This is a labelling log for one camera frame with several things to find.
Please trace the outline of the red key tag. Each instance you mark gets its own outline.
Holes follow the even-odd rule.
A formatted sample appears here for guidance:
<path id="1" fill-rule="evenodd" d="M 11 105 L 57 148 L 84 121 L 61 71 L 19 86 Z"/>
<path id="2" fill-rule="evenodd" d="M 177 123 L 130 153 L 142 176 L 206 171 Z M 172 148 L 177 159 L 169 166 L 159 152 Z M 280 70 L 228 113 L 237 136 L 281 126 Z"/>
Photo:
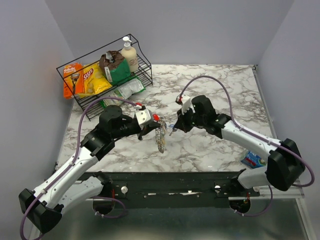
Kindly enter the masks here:
<path id="1" fill-rule="evenodd" d="M 155 120 L 155 121 L 159 121 L 159 116 L 157 115 L 157 114 L 153 114 L 153 119 Z"/>

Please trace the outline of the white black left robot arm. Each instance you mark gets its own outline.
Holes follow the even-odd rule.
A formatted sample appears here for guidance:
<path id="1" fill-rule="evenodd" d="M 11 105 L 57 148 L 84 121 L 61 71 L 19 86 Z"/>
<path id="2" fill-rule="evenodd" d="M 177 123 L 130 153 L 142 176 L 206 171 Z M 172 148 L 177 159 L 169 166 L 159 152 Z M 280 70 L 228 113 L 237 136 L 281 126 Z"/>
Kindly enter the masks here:
<path id="1" fill-rule="evenodd" d="M 95 128 L 83 140 L 77 141 L 75 153 L 69 160 L 42 184 L 33 190 L 25 188 L 18 195 L 23 212 L 21 238 L 25 238 L 26 219 L 44 235 L 59 223 L 69 204 L 75 205 L 78 201 L 97 195 L 107 197 L 111 185 L 95 177 L 90 178 L 86 190 L 79 193 L 70 191 L 70 187 L 115 147 L 116 140 L 132 135 L 142 140 L 143 136 L 159 127 L 159 117 L 143 105 L 135 106 L 133 117 L 123 114 L 117 105 L 107 106 Z"/>

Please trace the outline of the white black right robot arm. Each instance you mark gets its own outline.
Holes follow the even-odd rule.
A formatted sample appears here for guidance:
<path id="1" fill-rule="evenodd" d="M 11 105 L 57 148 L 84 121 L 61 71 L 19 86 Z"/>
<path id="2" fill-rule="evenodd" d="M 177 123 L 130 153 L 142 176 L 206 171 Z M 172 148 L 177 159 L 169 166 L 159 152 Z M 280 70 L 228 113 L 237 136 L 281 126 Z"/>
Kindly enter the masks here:
<path id="1" fill-rule="evenodd" d="M 208 134 L 236 143 L 266 161 L 266 166 L 251 170 L 241 170 L 230 183 L 230 191 L 241 196 L 248 189 L 260 186 L 273 186 L 287 191 L 306 167 L 299 160 L 300 153 L 293 140 L 266 137 L 233 122 L 231 117 L 216 113 L 211 101 L 205 95 L 190 98 L 178 96 L 176 103 L 181 106 L 177 111 L 175 130 L 185 133 L 193 128 L 204 129 Z"/>

